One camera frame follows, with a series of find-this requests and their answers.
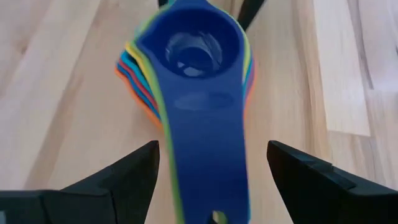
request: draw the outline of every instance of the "wooden surface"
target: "wooden surface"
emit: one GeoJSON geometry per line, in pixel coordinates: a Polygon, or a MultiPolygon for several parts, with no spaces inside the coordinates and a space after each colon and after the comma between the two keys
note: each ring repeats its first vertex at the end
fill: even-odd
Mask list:
{"type": "MultiPolygon", "coordinates": [[[[214,0],[237,16],[242,1],[214,0]]],[[[160,140],[146,223],[175,223],[163,134],[113,73],[156,1],[0,0],[0,189],[60,189],[160,140]]],[[[398,4],[269,0],[247,31],[251,223],[292,223],[270,139],[398,189],[398,4]]]]}

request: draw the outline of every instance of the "wooden table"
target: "wooden table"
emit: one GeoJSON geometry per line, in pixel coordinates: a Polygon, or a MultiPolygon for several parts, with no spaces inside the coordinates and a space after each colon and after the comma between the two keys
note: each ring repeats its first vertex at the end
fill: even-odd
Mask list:
{"type": "MultiPolygon", "coordinates": [[[[213,1],[237,16],[242,1],[213,1]]],[[[174,223],[163,134],[113,73],[138,0],[0,0],[0,189],[60,189],[159,139],[146,223],[174,223]]],[[[398,2],[269,0],[248,29],[251,223],[291,223],[272,180],[276,139],[398,189],[398,2]]]]}

